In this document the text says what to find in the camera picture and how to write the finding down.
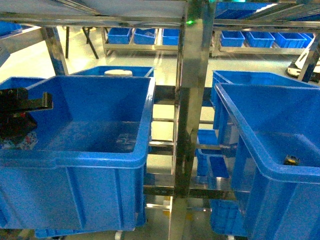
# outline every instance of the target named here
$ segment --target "green light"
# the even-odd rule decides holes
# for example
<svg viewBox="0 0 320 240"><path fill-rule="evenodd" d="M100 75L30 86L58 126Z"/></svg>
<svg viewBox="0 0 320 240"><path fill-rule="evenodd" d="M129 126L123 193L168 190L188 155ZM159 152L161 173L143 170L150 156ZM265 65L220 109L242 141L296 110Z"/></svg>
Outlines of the green light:
<svg viewBox="0 0 320 240"><path fill-rule="evenodd" d="M193 20L189 20L189 21L186 22L186 24L188 24L188 25L191 25L191 24L194 24L194 23L195 23L195 21L193 21Z"/></svg>

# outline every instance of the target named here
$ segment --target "white lid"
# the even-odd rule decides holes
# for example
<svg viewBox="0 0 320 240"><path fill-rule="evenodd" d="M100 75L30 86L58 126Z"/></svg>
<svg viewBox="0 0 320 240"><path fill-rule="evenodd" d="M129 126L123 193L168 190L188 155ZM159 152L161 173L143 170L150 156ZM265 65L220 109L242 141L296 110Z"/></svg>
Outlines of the white lid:
<svg viewBox="0 0 320 240"><path fill-rule="evenodd" d="M130 70L121 70L121 69L113 69L104 72L105 76L108 77L132 77L132 71Z"/></svg>

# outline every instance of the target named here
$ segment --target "small blue bin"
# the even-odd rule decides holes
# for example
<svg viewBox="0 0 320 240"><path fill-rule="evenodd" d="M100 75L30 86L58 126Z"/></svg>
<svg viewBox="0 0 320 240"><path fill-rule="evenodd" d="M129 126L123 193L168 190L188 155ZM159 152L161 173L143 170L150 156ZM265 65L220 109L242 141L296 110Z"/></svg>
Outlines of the small blue bin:
<svg viewBox="0 0 320 240"><path fill-rule="evenodd" d="M320 101L320 89L226 83L215 88L223 103L218 142L248 238L317 236L320 105L310 102ZM299 163L284 164L288 155Z"/></svg>
<svg viewBox="0 0 320 240"><path fill-rule="evenodd" d="M179 29L163 29L162 45L178 45L179 33Z"/></svg>
<svg viewBox="0 0 320 240"><path fill-rule="evenodd" d="M135 44L146 44L153 45L156 40L156 30L154 28L142 30L137 28L134 32L134 43Z"/></svg>
<svg viewBox="0 0 320 240"><path fill-rule="evenodd" d="M253 48L271 48L275 38L270 32L249 31L245 33L245 38L250 47Z"/></svg>
<svg viewBox="0 0 320 240"><path fill-rule="evenodd" d="M211 189L216 189L216 178L229 178L224 158L221 155L211 155L206 160L208 185ZM237 201L211 199L209 202L212 209L210 224L214 232L221 235L247 236Z"/></svg>
<svg viewBox="0 0 320 240"><path fill-rule="evenodd" d="M27 89L30 99L51 93L54 108L31 113L33 150L0 149L0 228L132 231L155 80L56 76Z"/></svg>
<svg viewBox="0 0 320 240"><path fill-rule="evenodd" d="M215 10L216 19L244 19L269 3L218 2Z"/></svg>
<svg viewBox="0 0 320 240"><path fill-rule="evenodd" d="M242 47L245 36L240 31L222 31L221 46L223 47Z"/></svg>
<svg viewBox="0 0 320 240"><path fill-rule="evenodd" d="M129 70L132 72L133 77L153 77L154 76L154 67L151 66L95 66L86 70L82 70L72 75L77 76L104 76L105 71L109 70Z"/></svg>
<svg viewBox="0 0 320 240"><path fill-rule="evenodd" d="M308 47L308 45L312 41L312 39L314 39L314 35L313 35L313 33L302 33L301 35L304 36L304 38L306 39L306 41L303 44L303 47L306 48L306 47Z"/></svg>
<svg viewBox="0 0 320 240"><path fill-rule="evenodd" d="M22 31L22 27L19 24L0 21L0 36L19 33Z"/></svg>
<svg viewBox="0 0 320 240"><path fill-rule="evenodd" d="M199 129L197 143L206 144L206 145L218 145L218 139L213 130ZM208 175L207 157L211 155L222 157L220 150L210 150L210 149L195 150L195 156L197 157L197 160L198 160L198 166L196 171L198 176Z"/></svg>
<svg viewBox="0 0 320 240"><path fill-rule="evenodd" d="M276 44L278 44L280 48L285 49L301 49L307 41L307 39L299 33L275 32L272 33L272 35L275 38Z"/></svg>
<svg viewBox="0 0 320 240"><path fill-rule="evenodd" d="M0 90L3 89L16 89L16 88L27 88L33 84L42 81L40 77L20 77L12 76L7 80L0 83Z"/></svg>
<svg viewBox="0 0 320 240"><path fill-rule="evenodd" d="M108 32L109 44L129 44L132 28L113 27Z"/></svg>
<svg viewBox="0 0 320 240"><path fill-rule="evenodd" d="M219 100L218 94L215 90L215 85L217 83L318 88L316 85L311 85L302 81L297 81L290 77L281 76L270 72L213 71L211 103L215 108L213 121L213 129L215 130L219 129L222 107L222 103Z"/></svg>

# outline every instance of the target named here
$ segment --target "shiny floor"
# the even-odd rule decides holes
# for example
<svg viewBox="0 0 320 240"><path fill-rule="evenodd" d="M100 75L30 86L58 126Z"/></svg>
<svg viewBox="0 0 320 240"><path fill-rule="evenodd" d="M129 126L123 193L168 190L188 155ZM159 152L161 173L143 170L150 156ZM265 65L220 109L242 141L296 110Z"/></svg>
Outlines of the shiny floor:
<svg viewBox="0 0 320 240"><path fill-rule="evenodd" d="M59 27L59 35L63 48L65 47L66 32ZM66 60L70 74L100 65L109 66L153 66L157 85L175 85L177 56L160 52L113 52L105 57L101 33L99 29L91 32L90 38L97 51L99 59L95 59L91 48L86 44L86 38L80 28L71 28L69 59ZM283 55L258 55L258 54L230 54L211 58L208 63L206 75L206 87L212 85L213 70L234 71L258 71L273 72L284 75L286 68L296 56ZM13 53L9 60L0 68L0 82L12 76L49 78L55 75L49 54L44 42ZM172 106L155 105L155 118L173 118ZM214 111L212 108L203 107L202 120L212 120ZM211 125L201 125L200 128L212 128ZM172 139L173 124L154 122L152 124L152 138L156 140ZM150 155L147 162L150 173L171 173L171 157ZM163 203L163 197L151 199ZM192 205L203 204L201 199L192 199ZM164 240L168 238L169 217L162 210L147 209L147 224L138 227L133 232L125 232L125 240ZM185 240L209 240L226 239L216 235L210 228L210 212L190 211L186 219L183 237ZM115 239L115 231L105 231L90 234L68 236L67 240L112 240Z"/></svg>

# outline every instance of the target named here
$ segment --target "metal shelf frame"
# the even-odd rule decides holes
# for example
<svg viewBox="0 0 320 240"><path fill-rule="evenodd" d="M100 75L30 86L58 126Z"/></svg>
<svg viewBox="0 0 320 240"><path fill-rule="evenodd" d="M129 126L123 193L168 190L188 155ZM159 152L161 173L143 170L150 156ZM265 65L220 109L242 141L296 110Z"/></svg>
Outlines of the metal shelf frame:
<svg viewBox="0 0 320 240"><path fill-rule="evenodd" d="M184 222L187 215L188 198L200 199L235 199L230 187L229 178L219 178L216 189L209 189L200 184L199 177L192 177L195 149L218 149L219 146L197 145L197 134L202 106L208 106L210 88L205 87L208 59L211 50L212 31L268 31L268 32L306 32L319 33L320 22L291 21L295 17L310 15L320 9L318 0L310 0L302 5L300 0L282 0L266 11L251 16L250 19L215 19L217 1L212 0L167 0L186 3L182 18L166 17L127 17L104 16L96 9L89 8L73 0L58 0L70 8L81 10L85 16L41 15L1 13L0 21L33 24L42 26L34 34L22 33L22 36L3 39L9 51L15 52L33 43L45 40L56 75L67 75L68 70L55 26L86 26L86 27L127 27L127 28L179 28L179 44L177 47L177 73L175 86L157 86L155 104L174 105L174 119L156 118L155 121L173 122L173 141L154 140L151 154L172 155L172 174L148 173L144 180L144 193L148 195L170 196L170 206L147 204L147 208L169 209L170 240L181 240ZM267 0L249 0L247 2L268 2ZM297 6L305 12L297 11ZM17 40L28 41L18 46ZM320 35L318 34L299 79L308 82L320 56ZM147 47L129 44L132 50Z"/></svg>
<svg viewBox="0 0 320 240"><path fill-rule="evenodd" d="M132 29L132 37L129 44L110 44L108 42L107 30L105 27L101 28L102 35L102 44L104 54L107 56L109 51L113 50L126 50L126 51L168 51L168 52L177 52L178 46L175 45L162 45L163 42L163 28L156 28L155 30L155 42L154 44L135 44L135 31Z"/></svg>
<svg viewBox="0 0 320 240"><path fill-rule="evenodd" d="M280 48L276 43L272 47L250 47L245 41L242 47L221 46L220 30L215 31L212 37L212 47L210 51L211 57L217 57L228 54L284 54L284 55L300 55L304 48Z"/></svg>

